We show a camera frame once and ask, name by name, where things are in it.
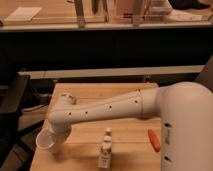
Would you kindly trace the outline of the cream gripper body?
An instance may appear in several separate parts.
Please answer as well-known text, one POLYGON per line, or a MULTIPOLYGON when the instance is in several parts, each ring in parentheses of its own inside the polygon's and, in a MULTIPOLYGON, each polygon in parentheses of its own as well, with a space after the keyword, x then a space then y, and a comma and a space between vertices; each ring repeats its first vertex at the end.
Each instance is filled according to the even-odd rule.
POLYGON ((67 129, 62 132, 57 132, 53 129, 50 129, 51 136, 56 144, 63 144, 71 133, 71 129, 67 129))

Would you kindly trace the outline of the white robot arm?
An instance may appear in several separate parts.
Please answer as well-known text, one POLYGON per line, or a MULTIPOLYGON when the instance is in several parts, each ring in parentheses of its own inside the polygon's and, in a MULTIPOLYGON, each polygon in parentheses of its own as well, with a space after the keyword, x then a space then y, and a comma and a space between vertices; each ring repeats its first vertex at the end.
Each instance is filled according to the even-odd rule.
POLYGON ((161 171, 213 171, 213 92, 195 82, 136 90, 73 105, 67 93, 50 110, 50 130, 67 136, 81 122, 161 118, 161 171))

